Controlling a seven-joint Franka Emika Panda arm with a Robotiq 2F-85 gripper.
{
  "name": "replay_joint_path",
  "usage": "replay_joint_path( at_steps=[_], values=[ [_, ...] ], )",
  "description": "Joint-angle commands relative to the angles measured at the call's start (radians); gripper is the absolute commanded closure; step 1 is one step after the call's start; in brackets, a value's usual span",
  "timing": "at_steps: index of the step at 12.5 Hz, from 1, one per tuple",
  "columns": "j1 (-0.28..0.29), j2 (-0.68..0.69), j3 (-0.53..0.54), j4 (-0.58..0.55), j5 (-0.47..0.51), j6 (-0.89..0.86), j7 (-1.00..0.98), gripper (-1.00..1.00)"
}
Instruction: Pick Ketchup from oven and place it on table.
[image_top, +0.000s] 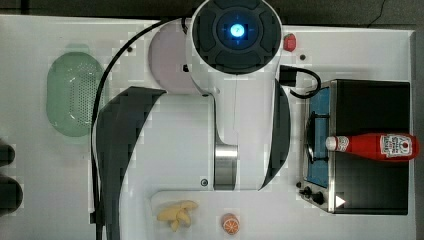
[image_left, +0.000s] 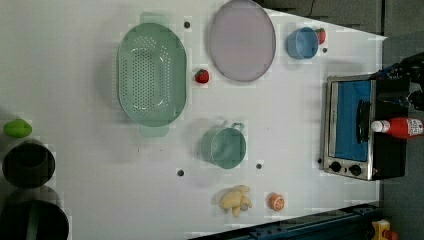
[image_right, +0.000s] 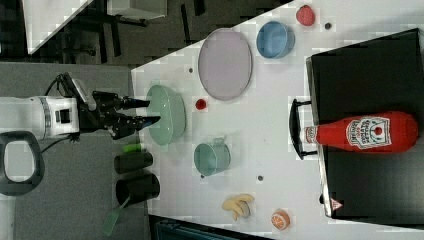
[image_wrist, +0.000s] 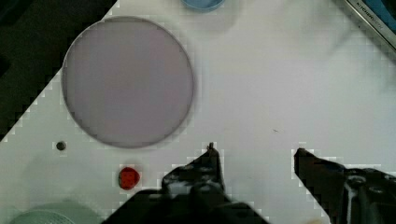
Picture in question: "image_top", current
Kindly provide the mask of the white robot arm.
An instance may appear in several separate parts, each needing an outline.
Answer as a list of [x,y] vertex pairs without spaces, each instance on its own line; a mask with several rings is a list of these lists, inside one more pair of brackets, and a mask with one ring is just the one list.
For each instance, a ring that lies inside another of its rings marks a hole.
[[282,37],[265,0],[204,0],[185,35],[194,92],[131,86],[96,112],[101,237],[153,240],[158,192],[256,190],[274,178],[290,141]]

